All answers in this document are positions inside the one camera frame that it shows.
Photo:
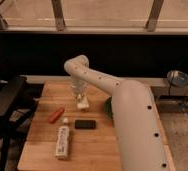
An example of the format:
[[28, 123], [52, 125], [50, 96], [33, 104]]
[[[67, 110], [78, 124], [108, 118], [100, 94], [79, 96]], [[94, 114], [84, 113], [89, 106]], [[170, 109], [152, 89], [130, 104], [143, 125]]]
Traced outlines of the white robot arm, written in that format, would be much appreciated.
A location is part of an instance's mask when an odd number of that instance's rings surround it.
[[87, 82], [111, 96], [113, 122], [122, 171], [170, 171], [151, 89], [140, 81], [124, 79], [89, 68], [79, 55], [64, 63], [76, 96]]

